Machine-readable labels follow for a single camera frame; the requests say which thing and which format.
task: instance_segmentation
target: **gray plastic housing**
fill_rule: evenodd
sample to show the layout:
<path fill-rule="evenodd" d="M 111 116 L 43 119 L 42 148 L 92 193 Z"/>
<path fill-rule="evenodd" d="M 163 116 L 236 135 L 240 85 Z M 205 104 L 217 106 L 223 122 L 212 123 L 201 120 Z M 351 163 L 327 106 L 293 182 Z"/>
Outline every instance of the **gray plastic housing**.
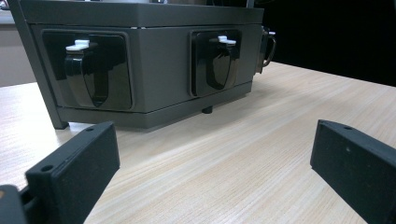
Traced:
<path fill-rule="evenodd" d="M 11 11 L 46 102 L 53 126 L 67 122 L 151 128 L 251 91 L 262 43 L 263 9 L 81 1 L 21 0 Z M 191 34 L 237 30 L 242 34 L 232 88 L 191 95 Z M 130 108 L 70 104 L 59 86 L 43 34 L 119 35 L 125 40 Z"/>

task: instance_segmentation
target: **light wood surface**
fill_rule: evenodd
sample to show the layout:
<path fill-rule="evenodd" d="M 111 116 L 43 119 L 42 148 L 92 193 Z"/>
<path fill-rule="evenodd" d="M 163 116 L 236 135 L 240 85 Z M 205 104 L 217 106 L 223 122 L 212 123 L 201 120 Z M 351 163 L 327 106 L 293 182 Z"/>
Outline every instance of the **light wood surface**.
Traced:
<path fill-rule="evenodd" d="M 1 88 L 0 106 L 0 185 L 23 188 L 24 171 L 89 126 L 53 130 L 35 83 Z M 396 89 L 271 63 L 211 115 L 117 128 L 121 168 L 86 223 L 364 223 L 311 169 L 318 119 L 396 147 Z"/>

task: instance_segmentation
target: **gray device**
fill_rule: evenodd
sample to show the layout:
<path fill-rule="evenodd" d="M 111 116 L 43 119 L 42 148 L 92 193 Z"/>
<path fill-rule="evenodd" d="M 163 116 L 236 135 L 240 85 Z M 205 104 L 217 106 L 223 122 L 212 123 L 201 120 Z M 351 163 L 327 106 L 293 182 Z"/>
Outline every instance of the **gray device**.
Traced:
<path fill-rule="evenodd" d="M 151 128 L 210 113 L 251 91 L 271 37 L 260 8 L 54 0 L 9 6 L 55 129 L 107 120 Z"/>

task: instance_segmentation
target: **black foot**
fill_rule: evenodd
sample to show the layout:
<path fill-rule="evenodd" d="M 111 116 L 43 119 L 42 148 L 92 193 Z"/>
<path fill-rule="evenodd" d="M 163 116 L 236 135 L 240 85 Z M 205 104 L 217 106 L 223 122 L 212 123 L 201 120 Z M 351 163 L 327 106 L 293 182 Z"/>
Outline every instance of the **black foot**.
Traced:
<path fill-rule="evenodd" d="M 202 109 L 202 113 L 211 114 L 213 112 L 213 106 L 208 106 L 207 108 Z"/>

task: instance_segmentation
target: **wood grain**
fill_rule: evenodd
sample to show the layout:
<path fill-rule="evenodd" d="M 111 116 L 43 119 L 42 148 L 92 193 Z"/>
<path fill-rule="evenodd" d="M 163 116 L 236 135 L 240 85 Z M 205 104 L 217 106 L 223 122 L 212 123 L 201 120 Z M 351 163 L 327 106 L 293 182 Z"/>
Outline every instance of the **wood grain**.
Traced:
<path fill-rule="evenodd" d="M 54 131 L 36 84 L 1 88 L 0 104 L 0 184 L 21 189 L 88 126 Z M 309 165 L 318 119 L 396 147 L 396 89 L 271 63 L 210 115 L 117 128 L 121 168 L 86 223 L 364 223 Z"/>

